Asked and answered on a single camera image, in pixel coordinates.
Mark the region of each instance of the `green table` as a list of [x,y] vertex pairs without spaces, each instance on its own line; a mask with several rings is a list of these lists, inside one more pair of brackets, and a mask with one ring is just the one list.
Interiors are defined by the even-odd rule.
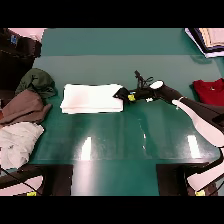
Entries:
[[[47,30],[33,67],[52,76],[58,95],[48,99],[53,109],[30,162],[74,164],[73,195],[158,195],[155,164],[211,161],[218,150],[183,111],[162,101],[138,102],[121,113],[62,114],[63,87],[117,83],[132,89],[137,69],[196,99],[189,85],[222,77],[222,60],[205,59],[183,29]],[[199,155],[189,147],[191,135]],[[86,145],[90,161],[82,161]]]

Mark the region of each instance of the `black cable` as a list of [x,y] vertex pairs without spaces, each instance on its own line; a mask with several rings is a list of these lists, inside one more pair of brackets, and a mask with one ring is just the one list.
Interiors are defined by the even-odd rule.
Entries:
[[17,177],[13,176],[12,174],[10,174],[9,172],[7,172],[6,170],[4,170],[2,167],[0,167],[0,169],[6,173],[7,175],[9,175],[10,177],[14,178],[15,180],[17,180],[18,182],[20,182],[21,184],[26,185],[27,187],[31,188],[33,191],[37,192],[39,195],[42,195],[40,192],[38,192],[36,189],[34,189],[33,187],[31,187],[29,184],[19,180]]
[[217,191],[219,191],[220,190],[220,188],[223,186],[223,184],[224,184],[224,181],[220,184],[220,186],[216,189],[216,190],[214,190],[210,195],[208,195],[208,196],[212,196],[213,194],[215,194]]

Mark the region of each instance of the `green cloth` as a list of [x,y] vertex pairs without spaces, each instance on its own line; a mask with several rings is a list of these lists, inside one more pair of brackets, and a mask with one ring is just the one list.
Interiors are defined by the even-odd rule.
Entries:
[[15,95],[18,95],[25,89],[38,93],[43,99],[56,94],[54,90],[54,80],[47,72],[38,68],[30,69],[23,76],[15,91]]

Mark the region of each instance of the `red shirt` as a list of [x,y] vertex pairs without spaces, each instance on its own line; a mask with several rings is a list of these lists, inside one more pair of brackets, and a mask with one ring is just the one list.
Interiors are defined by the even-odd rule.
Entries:
[[224,79],[215,82],[197,80],[193,86],[202,103],[224,106]]

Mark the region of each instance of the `yellow tag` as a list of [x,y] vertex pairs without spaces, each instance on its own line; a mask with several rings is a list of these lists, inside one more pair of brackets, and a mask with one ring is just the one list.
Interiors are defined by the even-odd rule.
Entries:
[[195,191],[195,195],[196,196],[205,196],[205,191],[204,190],[201,190],[201,191]]
[[128,99],[130,101],[135,101],[135,96],[134,95],[128,95]]
[[37,192],[32,191],[26,194],[26,196],[37,196]]

